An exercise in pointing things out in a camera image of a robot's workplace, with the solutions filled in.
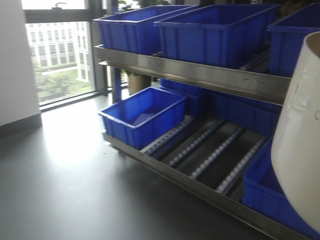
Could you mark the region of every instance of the metal rail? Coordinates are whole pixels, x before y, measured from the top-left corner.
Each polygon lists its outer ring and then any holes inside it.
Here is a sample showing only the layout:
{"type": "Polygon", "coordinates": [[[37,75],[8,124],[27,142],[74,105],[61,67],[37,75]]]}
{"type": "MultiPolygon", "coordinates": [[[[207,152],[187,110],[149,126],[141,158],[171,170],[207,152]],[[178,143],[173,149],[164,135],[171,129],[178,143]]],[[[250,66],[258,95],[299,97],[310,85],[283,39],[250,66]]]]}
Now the metal rail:
{"type": "Polygon", "coordinates": [[[95,46],[107,66],[282,105],[290,78],[95,46]]]}
{"type": "Polygon", "coordinates": [[[143,153],[124,142],[103,133],[106,141],[112,144],[115,149],[120,150],[129,157],[140,162],[152,171],[160,174],[189,192],[197,195],[215,207],[252,226],[275,240],[308,240],[305,236],[275,222],[266,216],[220,194],[218,191],[196,181],[182,172],[158,161],[157,159],[143,153]]]}

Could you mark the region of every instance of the plastic crate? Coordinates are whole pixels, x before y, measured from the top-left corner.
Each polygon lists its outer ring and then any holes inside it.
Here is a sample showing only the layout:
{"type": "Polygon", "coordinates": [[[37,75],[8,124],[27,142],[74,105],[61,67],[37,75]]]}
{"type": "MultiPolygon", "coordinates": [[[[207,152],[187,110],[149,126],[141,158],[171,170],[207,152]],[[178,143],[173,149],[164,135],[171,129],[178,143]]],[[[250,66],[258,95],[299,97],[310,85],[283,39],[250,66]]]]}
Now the plastic crate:
{"type": "Polygon", "coordinates": [[[251,99],[251,98],[247,98],[247,97],[243,97],[243,96],[236,96],[236,95],[222,93],[222,92],[215,92],[215,94],[224,96],[226,98],[234,99],[239,102],[246,103],[246,104],[252,105],[254,107],[257,107],[259,109],[270,111],[272,113],[279,114],[279,113],[281,113],[281,110],[282,110],[282,106],[268,103],[268,102],[264,102],[264,101],[259,101],[259,100],[255,100],[255,99],[251,99]]]}
{"type": "Polygon", "coordinates": [[[107,134],[142,149],[185,118],[184,96],[148,87],[102,109],[107,134]]]}
{"type": "Polygon", "coordinates": [[[104,48],[151,55],[161,50],[159,31],[154,22],[172,17],[197,6],[150,6],[94,21],[99,24],[104,48]]]}
{"type": "Polygon", "coordinates": [[[212,91],[210,95],[215,116],[265,137],[275,134],[280,113],[239,101],[229,94],[212,91]]]}
{"type": "Polygon", "coordinates": [[[184,84],[181,82],[171,81],[164,78],[161,79],[161,86],[167,89],[176,90],[181,93],[191,94],[191,95],[199,95],[204,92],[207,92],[207,90],[203,87],[184,84]]]}
{"type": "Polygon", "coordinates": [[[210,96],[208,94],[209,91],[207,90],[199,94],[192,95],[185,92],[172,90],[163,86],[160,86],[160,88],[186,97],[186,102],[185,102],[186,115],[197,118],[206,114],[211,109],[211,101],[210,101],[210,96]]]}
{"type": "Polygon", "coordinates": [[[254,157],[244,173],[242,203],[310,239],[320,240],[319,233],[297,214],[283,193],[272,167],[271,146],[272,139],[254,157]]]}
{"type": "Polygon", "coordinates": [[[293,76],[305,36],[320,31],[319,12],[320,3],[313,3],[269,26],[271,74],[293,76]]]}
{"type": "Polygon", "coordinates": [[[155,23],[168,59],[239,68],[263,47],[278,4],[214,4],[155,23]]]}

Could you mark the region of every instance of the metal shelf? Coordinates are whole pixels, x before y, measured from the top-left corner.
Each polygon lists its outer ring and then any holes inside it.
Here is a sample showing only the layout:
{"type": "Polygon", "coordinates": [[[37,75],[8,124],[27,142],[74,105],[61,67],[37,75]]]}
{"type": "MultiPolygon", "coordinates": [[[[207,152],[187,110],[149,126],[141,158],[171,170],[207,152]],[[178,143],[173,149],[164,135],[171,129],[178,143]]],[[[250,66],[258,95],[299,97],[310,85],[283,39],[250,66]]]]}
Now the metal shelf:
{"type": "MultiPolygon", "coordinates": [[[[279,105],[283,104],[290,84],[290,78],[287,77],[117,51],[103,48],[101,45],[96,46],[94,51],[95,55],[104,61],[101,64],[106,66],[279,105]]],[[[114,77],[111,80],[116,86],[119,79],[114,77]]],[[[114,89],[113,93],[119,97],[119,91],[116,87],[114,89]]],[[[208,139],[201,142],[195,151],[188,151],[192,143],[195,143],[194,141],[207,132],[208,128],[212,128],[212,123],[217,123],[217,121],[219,119],[213,116],[196,120],[189,119],[187,124],[184,124],[185,127],[180,125],[175,131],[160,137],[142,150],[134,149],[106,132],[103,133],[103,138],[111,143],[115,149],[271,238],[276,240],[307,240],[308,238],[305,236],[241,204],[243,194],[241,175],[245,168],[232,179],[227,187],[222,190],[220,188],[224,184],[224,180],[228,179],[230,173],[233,172],[234,167],[242,161],[243,158],[240,156],[248,154],[250,151],[247,151],[258,144],[257,134],[240,129],[239,138],[242,140],[235,141],[237,147],[228,146],[228,152],[221,157],[222,160],[214,163],[214,168],[206,166],[204,173],[201,173],[203,175],[197,175],[198,169],[204,166],[203,159],[208,160],[209,154],[214,150],[213,143],[216,144],[215,149],[220,149],[225,145],[226,137],[232,138],[234,133],[233,127],[230,128],[233,130],[229,129],[230,131],[224,127],[231,123],[223,122],[221,123],[224,128],[222,132],[219,127],[217,131],[214,129],[214,136],[210,135],[208,139]],[[242,134],[251,137],[243,140],[242,134]],[[181,154],[184,159],[176,164],[175,157],[181,154]]]]}
{"type": "Polygon", "coordinates": [[[179,131],[174,137],[168,138],[168,135],[171,134],[169,132],[142,150],[137,150],[108,135],[106,132],[103,133],[103,137],[115,149],[269,237],[275,240],[308,240],[305,236],[267,218],[241,203],[243,193],[238,193],[242,187],[241,175],[249,162],[246,163],[242,171],[231,183],[233,185],[230,186],[230,188],[233,188],[232,192],[221,192],[217,187],[219,183],[223,183],[223,181],[227,179],[229,176],[228,173],[230,173],[235,166],[238,166],[237,164],[243,159],[243,156],[246,156],[246,153],[261,140],[260,135],[249,130],[244,130],[240,136],[227,147],[225,152],[216,159],[214,164],[206,169],[202,176],[197,179],[193,178],[190,173],[196,170],[197,166],[201,166],[203,161],[207,159],[206,156],[218,149],[220,144],[229,138],[239,127],[223,121],[220,124],[221,126],[198,147],[193,149],[189,154],[185,154],[183,161],[179,165],[170,165],[170,160],[174,159],[174,156],[183,153],[184,150],[190,146],[190,143],[194,143],[196,139],[199,139],[199,136],[203,135],[212,125],[218,122],[219,119],[214,116],[196,119],[191,122],[191,124],[188,124],[185,129],[179,131]],[[161,147],[155,152],[151,151],[152,153],[149,155],[149,150],[158,143],[162,143],[161,147]],[[234,198],[234,194],[240,195],[240,197],[234,198]]]}
{"type": "Polygon", "coordinates": [[[282,105],[290,78],[94,47],[105,65],[282,105]]]}

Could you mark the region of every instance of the gray floor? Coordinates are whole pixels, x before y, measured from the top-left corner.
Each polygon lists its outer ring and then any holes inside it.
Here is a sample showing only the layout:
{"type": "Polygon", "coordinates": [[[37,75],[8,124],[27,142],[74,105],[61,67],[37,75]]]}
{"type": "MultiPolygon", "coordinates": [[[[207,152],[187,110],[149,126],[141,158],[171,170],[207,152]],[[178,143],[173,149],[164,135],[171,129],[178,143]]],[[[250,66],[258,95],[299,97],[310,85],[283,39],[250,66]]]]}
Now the gray floor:
{"type": "Polygon", "coordinates": [[[103,141],[95,97],[0,140],[1,240],[269,240],[103,141]]]}

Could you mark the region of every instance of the white wall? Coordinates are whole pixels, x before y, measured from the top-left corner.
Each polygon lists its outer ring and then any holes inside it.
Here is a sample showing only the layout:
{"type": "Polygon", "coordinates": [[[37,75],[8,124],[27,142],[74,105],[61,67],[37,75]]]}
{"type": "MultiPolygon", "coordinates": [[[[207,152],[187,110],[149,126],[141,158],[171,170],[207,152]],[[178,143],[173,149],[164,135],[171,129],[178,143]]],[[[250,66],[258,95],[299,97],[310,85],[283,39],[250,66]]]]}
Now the white wall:
{"type": "Polygon", "coordinates": [[[21,0],[0,0],[0,126],[39,114],[21,0]]]}

